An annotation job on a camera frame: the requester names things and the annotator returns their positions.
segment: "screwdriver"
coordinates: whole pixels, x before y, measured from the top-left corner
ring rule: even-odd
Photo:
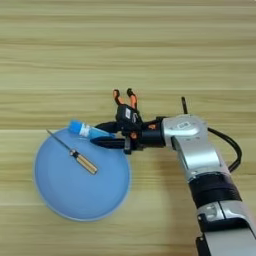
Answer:
[[[83,155],[81,155],[77,150],[71,149],[68,145],[66,145],[62,140],[60,140],[56,135],[54,135],[49,130],[46,130],[55,140],[57,140],[61,145],[63,145],[68,151],[70,155],[73,156],[76,161],[81,164],[86,170],[88,170],[91,174],[96,174],[97,167],[93,165],[89,160],[87,160]]]

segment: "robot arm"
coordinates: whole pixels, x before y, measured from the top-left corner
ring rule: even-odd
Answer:
[[[199,256],[256,255],[256,225],[200,118],[165,118],[166,146],[176,150],[197,207]]]
[[[208,128],[199,117],[188,114],[184,98],[184,115],[143,122],[136,95],[131,89],[127,94],[131,106],[124,104],[118,90],[114,91],[118,104],[116,121],[97,126],[108,132],[121,131],[125,139],[102,137],[92,142],[107,148],[122,148],[127,154],[146,147],[166,146],[176,151],[197,208],[202,232],[196,239],[199,256],[255,256],[256,224],[230,173],[240,164],[239,146],[227,135]],[[237,145],[240,156],[230,167],[209,141],[209,130]]]

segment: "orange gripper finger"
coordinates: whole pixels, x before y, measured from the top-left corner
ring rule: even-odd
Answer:
[[[118,105],[124,104],[124,100],[120,97],[120,92],[119,92],[119,90],[115,89],[115,90],[113,91],[113,96],[114,96],[114,99],[115,99],[115,101],[116,101],[116,103],[117,103]]]

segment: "wooden screwdriver handle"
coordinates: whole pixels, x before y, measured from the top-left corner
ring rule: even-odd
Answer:
[[[76,161],[81,164],[86,170],[88,170],[91,174],[96,174],[97,167],[92,164],[87,158],[85,158],[83,155],[81,155],[76,150],[72,150],[70,152],[70,155],[73,156]]]

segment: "blue marker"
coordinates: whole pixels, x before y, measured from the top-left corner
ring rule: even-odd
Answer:
[[[86,137],[90,140],[98,137],[112,137],[115,138],[113,133],[109,133],[98,128],[92,127],[86,123],[72,120],[69,124],[68,130],[74,134]]]

